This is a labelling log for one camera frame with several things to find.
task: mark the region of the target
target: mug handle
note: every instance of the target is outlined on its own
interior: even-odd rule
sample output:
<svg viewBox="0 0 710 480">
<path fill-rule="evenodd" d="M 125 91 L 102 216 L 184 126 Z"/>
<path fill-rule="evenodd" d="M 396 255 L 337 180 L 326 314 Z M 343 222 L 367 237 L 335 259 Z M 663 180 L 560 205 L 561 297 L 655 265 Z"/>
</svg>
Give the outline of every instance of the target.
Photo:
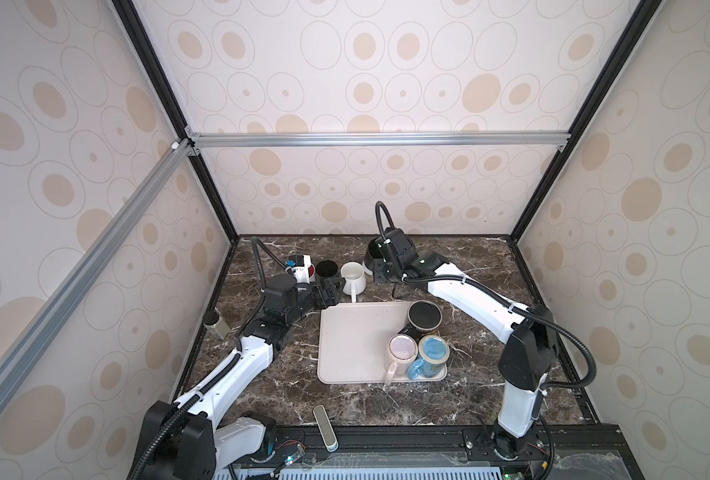
<svg viewBox="0 0 710 480">
<path fill-rule="evenodd" d="M 392 362 L 387 369 L 387 373 L 384 375 L 384 385 L 390 386 L 392 384 L 392 380 L 395 379 L 395 372 L 397 372 L 397 370 L 398 364 Z"/>
</svg>

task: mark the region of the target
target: white mug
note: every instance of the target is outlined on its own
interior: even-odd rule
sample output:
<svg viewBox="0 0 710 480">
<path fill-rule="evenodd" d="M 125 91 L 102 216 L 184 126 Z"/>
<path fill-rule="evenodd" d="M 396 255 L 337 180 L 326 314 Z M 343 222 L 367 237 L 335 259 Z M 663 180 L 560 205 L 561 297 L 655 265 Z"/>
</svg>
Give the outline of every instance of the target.
<svg viewBox="0 0 710 480">
<path fill-rule="evenodd" d="M 352 298 L 352 303 L 357 302 L 357 295 L 366 289 L 366 272 L 357 262 L 344 264 L 340 273 L 344 277 L 343 292 Z"/>
<path fill-rule="evenodd" d="M 384 385 L 390 386 L 396 376 L 405 375 L 408 367 L 416 360 L 417 354 L 416 341 L 405 333 L 399 333 L 389 339 L 387 355 L 384 358 L 384 366 L 387 368 Z"/>
</svg>

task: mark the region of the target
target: silver horizontal beam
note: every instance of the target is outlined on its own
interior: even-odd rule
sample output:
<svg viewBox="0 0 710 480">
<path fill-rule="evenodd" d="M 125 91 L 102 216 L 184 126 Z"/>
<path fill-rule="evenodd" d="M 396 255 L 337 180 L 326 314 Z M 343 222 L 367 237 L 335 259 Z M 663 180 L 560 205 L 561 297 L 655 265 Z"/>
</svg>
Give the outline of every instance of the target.
<svg viewBox="0 0 710 480">
<path fill-rule="evenodd" d="M 131 195 L 110 225 L 62 282 L 18 342 L 0 359 L 0 413 L 23 383 L 27 374 L 69 320 L 86 293 L 109 264 L 141 217 L 152 205 L 182 159 L 192 154 L 187 140 L 178 140 L 176 150 L 169 151 Z"/>
<path fill-rule="evenodd" d="M 196 148 L 372 147 L 375 145 L 565 145 L 567 131 L 401 132 L 350 134 L 192 134 Z"/>
</svg>

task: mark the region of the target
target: blue ventilated strip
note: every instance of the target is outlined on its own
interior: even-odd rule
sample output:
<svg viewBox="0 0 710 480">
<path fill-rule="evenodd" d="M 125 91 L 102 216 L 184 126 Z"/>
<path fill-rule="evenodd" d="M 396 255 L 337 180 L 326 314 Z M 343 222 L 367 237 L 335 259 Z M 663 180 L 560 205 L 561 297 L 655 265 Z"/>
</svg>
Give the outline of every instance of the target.
<svg viewBox="0 0 710 480">
<path fill-rule="evenodd" d="M 264 473 L 265 469 L 241 470 L 238 480 Z M 226 469 L 214 480 L 231 480 Z M 395 467 L 395 468 L 298 468 L 280 473 L 280 480 L 502 480 L 499 467 Z"/>
</svg>

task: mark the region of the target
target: gray oblong object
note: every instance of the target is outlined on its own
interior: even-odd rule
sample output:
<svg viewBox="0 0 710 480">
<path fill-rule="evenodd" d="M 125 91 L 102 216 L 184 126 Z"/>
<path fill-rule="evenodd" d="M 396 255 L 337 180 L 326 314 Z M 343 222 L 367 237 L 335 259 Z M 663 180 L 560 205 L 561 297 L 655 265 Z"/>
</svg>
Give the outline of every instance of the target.
<svg viewBox="0 0 710 480">
<path fill-rule="evenodd" d="M 336 440 L 336 434 L 333 433 L 333 427 L 331 427 L 331 421 L 328 419 L 326 408 L 318 405 L 312 410 L 312 413 L 315 415 L 317 427 L 322 435 L 323 445 L 326 446 L 326 450 L 329 452 L 335 452 L 339 447 L 339 441 Z"/>
</svg>

